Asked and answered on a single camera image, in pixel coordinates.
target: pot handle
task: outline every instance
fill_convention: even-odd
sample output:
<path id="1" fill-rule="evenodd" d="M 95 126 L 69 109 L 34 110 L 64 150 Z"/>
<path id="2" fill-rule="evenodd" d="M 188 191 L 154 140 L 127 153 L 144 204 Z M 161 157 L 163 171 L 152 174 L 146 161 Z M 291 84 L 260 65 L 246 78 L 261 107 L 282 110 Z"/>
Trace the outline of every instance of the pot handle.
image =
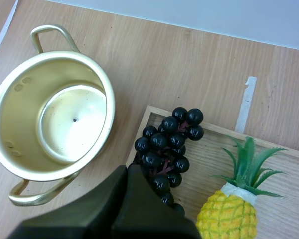
<path id="1" fill-rule="evenodd" d="M 29 184 L 29 180 L 23 179 L 20 183 L 15 185 L 10 191 L 9 198 L 13 204 L 16 206 L 37 206 L 45 204 L 55 198 L 66 186 L 68 186 L 79 174 L 81 170 L 71 174 L 62 179 L 57 185 L 55 185 L 50 190 L 35 195 L 20 195 L 22 191 Z"/>
<path id="2" fill-rule="evenodd" d="M 39 54 L 43 53 L 43 49 L 42 49 L 40 39 L 39 39 L 39 33 L 44 33 L 44 32 L 53 31 L 53 30 L 57 30 L 57 31 L 61 32 L 61 34 L 65 37 L 65 39 L 69 43 L 72 50 L 80 53 L 78 47 L 75 45 L 73 38 L 71 37 L 69 32 L 63 26 L 60 26 L 57 24 L 47 24 L 47 25 L 42 25 L 42 26 L 36 27 L 35 29 L 32 30 L 32 32 L 30 34 L 34 48 L 36 49 L 36 51 Z"/>

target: grape bunch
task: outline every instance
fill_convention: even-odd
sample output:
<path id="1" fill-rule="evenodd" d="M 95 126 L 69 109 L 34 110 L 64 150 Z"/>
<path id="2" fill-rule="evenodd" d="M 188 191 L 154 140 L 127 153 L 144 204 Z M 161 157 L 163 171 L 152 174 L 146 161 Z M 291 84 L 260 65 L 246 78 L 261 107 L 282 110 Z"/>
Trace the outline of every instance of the grape bunch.
<path id="1" fill-rule="evenodd" d="M 203 119 L 199 109 L 187 111 L 177 107 L 158 129 L 147 126 L 134 144 L 138 154 L 134 164 L 141 166 L 143 175 L 161 201 L 182 215 L 185 215 L 184 208 L 174 203 L 170 188 L 178 187 L 182 182 L 181 174 L 189 169 L 189 161 L 184 156 L 185 142 L 187 139 L 198 141 L 204 136 L 199 125 Z"/>

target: pineapple crown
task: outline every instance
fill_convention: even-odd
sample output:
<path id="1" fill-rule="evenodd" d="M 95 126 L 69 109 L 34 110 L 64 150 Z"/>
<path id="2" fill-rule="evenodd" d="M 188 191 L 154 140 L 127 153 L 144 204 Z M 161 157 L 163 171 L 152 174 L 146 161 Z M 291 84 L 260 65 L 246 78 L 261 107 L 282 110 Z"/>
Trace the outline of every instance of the pineapple crown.
<path id="1" fill-rule="evenodd" d="M 225 179 L 228 183 L 236 187 L 245 189 L 254 195 L 267 195 L 272 197 L 282 197 L 276 193 L 271 193 L 258 189 L 267 178 L 274 174 L 283 173 L 282 171 L 272 170 L 270 168 L 262 168 L 261 166 L 269 157 L 273 156 L 278 151 L 285 150 L 284 148 L 270 148 L 258 155 L 255 154 L 255 142 L 251 137 L 246 137 L 245 144 L 242 145 L 237 139 L 230 137 L 237 144 L 238 158 L 223 148 L 230 156 L 234 165 L 234 175 L 232 178 L 225 176 L 217 176 Z"/>

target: yellow pineapple body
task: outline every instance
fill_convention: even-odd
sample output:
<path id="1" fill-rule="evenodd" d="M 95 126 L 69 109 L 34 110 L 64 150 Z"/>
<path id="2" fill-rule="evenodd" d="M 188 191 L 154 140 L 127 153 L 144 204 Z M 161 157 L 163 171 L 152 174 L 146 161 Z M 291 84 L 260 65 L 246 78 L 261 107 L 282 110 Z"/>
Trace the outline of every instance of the yellow pineapple body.
<path id="1" fill-rule="evenodd" d="M 217 191 L 201 208 L 196 225 L 203 239 L 253 239 L 256 209 L 241 197 Z"/>

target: pot rim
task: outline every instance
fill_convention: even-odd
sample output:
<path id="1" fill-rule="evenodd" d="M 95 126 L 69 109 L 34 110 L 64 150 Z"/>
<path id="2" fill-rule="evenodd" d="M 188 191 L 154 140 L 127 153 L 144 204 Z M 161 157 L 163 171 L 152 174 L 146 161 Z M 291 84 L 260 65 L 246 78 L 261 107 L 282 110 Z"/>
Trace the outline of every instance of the pot rim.
<path id="1" fill-rule="evenodd" d="M 2 165 L 9 170 L 11 173 L 15 174 L 18 177 L 32 180 L 32 181 L 53 181 L 58 180 L 64 177 L 67 177 L 80 169 L 82 169 L 85 165 L 87 165 L 102 149 L 105 144 L 113 125 L 114 116 L 115 116 L 115 98 L 114 91 L 111 85 L 111 82 L 101 68 L 99 64 L 97 64 L 92 58 L 73 51 L 51 51 L 41 53 L 36 55 L 25 62 L 21 63 L 17 66 L 2 82 L 0 85 L 0 109 L 2 105 L 2 101 L 5 97 L 5 94 L 10 87 L 11 84 L 19 77 L 23 72 L 25 72 L 29 67 L 32 67 L 36 64 L 40 64 L 43 61 L 48 60 L 56 60 L 56 59 L 71 59 L 78 61 L 86 66 L 88 66 L 91 70 L 93 70 L 98 77 L 100 78 L 105 95 L 106 95 L 106 116 L 103 125 L 103 129 L 100 133 L 95 144 L 92 148 L 78 161 L 73 164 L 66 166 L 63 169 L 53 171 L 53 172 L 32 172 L 26 169 L 21 169 L 11 163 L 7 158 L 9 154 L 3 150 L 4 146 L 0 143 L 0 162 Z"/>

